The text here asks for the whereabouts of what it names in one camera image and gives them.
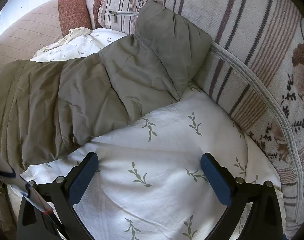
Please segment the olive quilted hooded jacket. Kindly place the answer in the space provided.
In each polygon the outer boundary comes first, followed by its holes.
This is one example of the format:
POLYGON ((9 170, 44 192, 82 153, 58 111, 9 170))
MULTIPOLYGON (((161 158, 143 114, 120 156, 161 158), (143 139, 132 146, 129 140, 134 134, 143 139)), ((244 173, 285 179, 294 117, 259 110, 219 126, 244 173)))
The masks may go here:
POLYGON ((133 34, 87 57, 5 64, 0 155, 23 172, 180 101, 210 46, 204 30, 149 1, 133 34))

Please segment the white leaf-print bed sheet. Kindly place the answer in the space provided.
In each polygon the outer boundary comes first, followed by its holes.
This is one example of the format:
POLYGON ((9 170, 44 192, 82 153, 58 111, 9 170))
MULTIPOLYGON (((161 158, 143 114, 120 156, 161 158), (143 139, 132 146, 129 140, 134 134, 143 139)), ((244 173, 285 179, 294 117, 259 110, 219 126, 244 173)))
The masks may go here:
POLYGON ((49 183, 68 174, 89 152, 98 155, 98 170, 74 208, 95 239, 207 237, 226 209, 201 169, 207 152, 248 183, 271 181, 285 214, 280 178, 271 162, 194 85, 180 102, 125 128, 89 137, 63 159, 30 166, 23 177, 49 183))

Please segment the large striped floral cushion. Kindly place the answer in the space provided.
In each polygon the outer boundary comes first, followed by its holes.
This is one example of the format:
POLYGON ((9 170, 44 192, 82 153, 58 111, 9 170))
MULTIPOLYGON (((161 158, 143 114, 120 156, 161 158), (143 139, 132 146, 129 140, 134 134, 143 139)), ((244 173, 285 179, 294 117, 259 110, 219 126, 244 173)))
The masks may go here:
MULTIPOLYGON (((126 34, 149 0, 101 0, 96 22, 126 34)), ((286 237, 304 222, 304 19, 291 0, 154 0, 208 32, 195 77, 279 173, 286 237)))

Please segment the pink bolster with red ends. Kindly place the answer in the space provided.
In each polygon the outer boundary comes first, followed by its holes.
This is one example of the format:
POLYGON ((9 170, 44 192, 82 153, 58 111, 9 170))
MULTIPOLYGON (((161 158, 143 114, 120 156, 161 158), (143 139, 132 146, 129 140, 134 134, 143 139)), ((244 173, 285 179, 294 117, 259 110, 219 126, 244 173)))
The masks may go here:
POLYGON ((79 27, 92 27, 86 0, 51 0, 38 6, 0 35, 0 67, 31 59, 38 50, 79 27))

